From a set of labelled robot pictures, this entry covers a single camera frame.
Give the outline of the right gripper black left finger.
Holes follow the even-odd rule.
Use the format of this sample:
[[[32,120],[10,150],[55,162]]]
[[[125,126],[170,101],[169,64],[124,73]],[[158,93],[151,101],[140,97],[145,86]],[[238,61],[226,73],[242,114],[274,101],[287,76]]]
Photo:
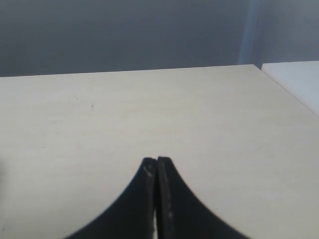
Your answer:
[[[157,161],[144,158],[131,182],[101,215],[69,239],[152,239]]]

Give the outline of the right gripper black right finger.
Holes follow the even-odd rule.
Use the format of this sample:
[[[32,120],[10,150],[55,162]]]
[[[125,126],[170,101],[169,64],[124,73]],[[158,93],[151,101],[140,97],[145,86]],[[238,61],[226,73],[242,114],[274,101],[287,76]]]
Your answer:
[[[190,190],[169,157],[157,160],[159,239],[245,239]]]

